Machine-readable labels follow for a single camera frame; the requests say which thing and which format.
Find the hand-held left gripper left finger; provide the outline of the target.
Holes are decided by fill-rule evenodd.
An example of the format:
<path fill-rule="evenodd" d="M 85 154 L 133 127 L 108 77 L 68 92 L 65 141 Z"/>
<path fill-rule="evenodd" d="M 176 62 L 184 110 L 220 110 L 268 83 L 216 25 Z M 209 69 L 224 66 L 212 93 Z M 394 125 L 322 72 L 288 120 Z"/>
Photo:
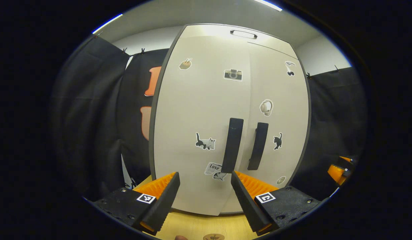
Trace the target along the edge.
<path fill-rule="evenodd" d="M 173 172 L 136 189 L 122 187 L 93 204 L 119 222 L 156 235 L 171 211 L 179 187 L 179 172 Z"/>

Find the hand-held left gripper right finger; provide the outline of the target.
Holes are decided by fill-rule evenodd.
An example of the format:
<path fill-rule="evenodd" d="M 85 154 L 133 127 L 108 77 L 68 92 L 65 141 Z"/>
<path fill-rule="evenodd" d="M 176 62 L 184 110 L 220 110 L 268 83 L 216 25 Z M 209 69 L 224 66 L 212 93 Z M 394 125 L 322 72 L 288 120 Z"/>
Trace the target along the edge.
<path fill-rule="evenodd" d="M 278 189 L 238 171 L 232 172 L 230 182 L 250 228 L 257 235 L 283 231 L 322 204 L 293 186 Z"/>

